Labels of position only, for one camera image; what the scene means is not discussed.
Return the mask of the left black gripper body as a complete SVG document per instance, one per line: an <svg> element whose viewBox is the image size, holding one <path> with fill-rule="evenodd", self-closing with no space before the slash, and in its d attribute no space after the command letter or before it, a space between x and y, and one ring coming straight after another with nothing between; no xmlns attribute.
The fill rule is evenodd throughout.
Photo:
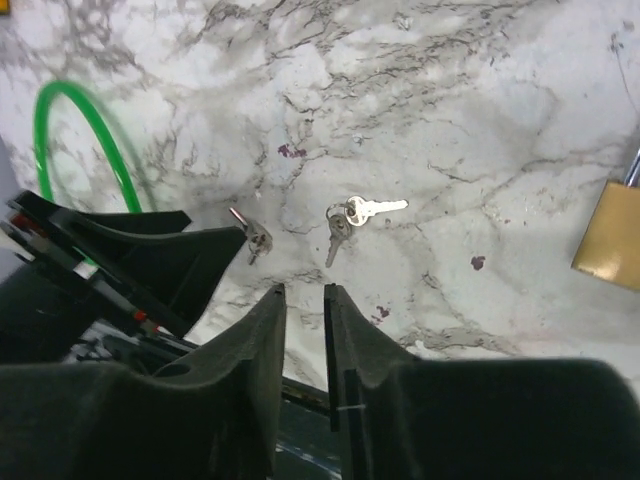
<svg viewBox="0 0 640 480"><path fill-rule="evenodd" d="M9 209L7 218L1 222L1 232L10 244L19 247L18 256L23 264L1 283L2 363L61 361L74 345L81 342L85 332L99 321L109 323L132 337L150 334L161 327L144 320L135 331L125 332L115 323L93 315L86 305L74 301L40 277L30 264L33 255L8 232L11 214Z"/></svg>

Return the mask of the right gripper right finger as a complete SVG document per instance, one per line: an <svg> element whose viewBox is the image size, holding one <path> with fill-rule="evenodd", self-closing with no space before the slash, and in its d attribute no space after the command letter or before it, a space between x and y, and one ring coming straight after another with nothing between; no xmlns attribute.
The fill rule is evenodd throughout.
<svg viewBox="0 0 640 480"><path fill-rule="evenodd" d="M324 289L346 479L635 479L639 405L589 359L424 360Z"/></svg>

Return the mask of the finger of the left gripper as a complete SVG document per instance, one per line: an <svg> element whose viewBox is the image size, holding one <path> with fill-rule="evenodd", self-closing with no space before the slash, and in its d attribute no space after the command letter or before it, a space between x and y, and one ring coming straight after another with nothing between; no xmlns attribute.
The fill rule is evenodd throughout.
<svg viewBox="0 0 640 480"><path fill-rule="evenodd" d="M85 213L27 190L7 205L36 273L125 332L150 320L184 337L246 242L238 227L191 231L182 210Z"/></svg>

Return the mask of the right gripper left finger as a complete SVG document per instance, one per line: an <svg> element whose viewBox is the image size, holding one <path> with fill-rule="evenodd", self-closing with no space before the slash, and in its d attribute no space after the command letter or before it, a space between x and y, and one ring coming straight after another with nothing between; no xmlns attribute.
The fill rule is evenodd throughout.
<svg viewBox="0 0 640 480"><path fill-rule="evenodd" d="M276 285L153 376L115 362L3 368L2 477L272 476L285 324L285 289Z"/></svg>

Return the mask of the green cable lock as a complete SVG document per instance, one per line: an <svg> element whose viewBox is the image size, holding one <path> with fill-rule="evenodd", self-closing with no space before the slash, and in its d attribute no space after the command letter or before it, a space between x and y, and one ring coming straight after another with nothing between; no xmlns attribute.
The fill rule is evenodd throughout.
<svg viewBox="0 0 640 480"><path fill-rule="evenodd" d="M32 144L40 196L91 207L100 195L107 207L144 211L121 153L109 112L81 85L66 80L44 84L34 101Z"/></svg>

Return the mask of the small silver key bunch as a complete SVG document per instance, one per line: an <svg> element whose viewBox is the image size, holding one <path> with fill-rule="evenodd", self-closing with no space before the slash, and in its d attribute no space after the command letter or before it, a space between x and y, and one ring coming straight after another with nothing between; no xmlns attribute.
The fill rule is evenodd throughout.
<svg viewBox="0 0 640 480"><path fill-rule="evenodd" d="M241 224L249 248L248 264L253 265L259 257L268 255L273 248L271 234L255 220L244 216L236 208L230 207L230 213Z"/></svg>

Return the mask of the silver padlock keys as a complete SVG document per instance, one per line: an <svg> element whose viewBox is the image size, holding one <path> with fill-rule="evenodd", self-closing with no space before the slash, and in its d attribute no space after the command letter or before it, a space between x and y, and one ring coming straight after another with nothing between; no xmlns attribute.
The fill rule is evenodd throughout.
<svg viewBox="0 0 640 480"><path fill-rule="evenodd" d="M329 250L325 267L333 265L340 246L349 240L355 229L364 226L372 217L393 211L399 211L409 206L405 199L400 200L367 200L354 195L343 203L330 205L325 211L329 228Z"/></svg>

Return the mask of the brass padlock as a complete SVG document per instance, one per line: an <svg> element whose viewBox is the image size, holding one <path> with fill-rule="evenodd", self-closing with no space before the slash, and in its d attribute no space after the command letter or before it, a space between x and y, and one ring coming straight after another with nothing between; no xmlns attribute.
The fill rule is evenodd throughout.
<svg viewBox="0 0 640 480"><path fill-rule="evenodd" d="M609 180L573 258L574 270L639 290L639 153L622 182Z"/></svg>

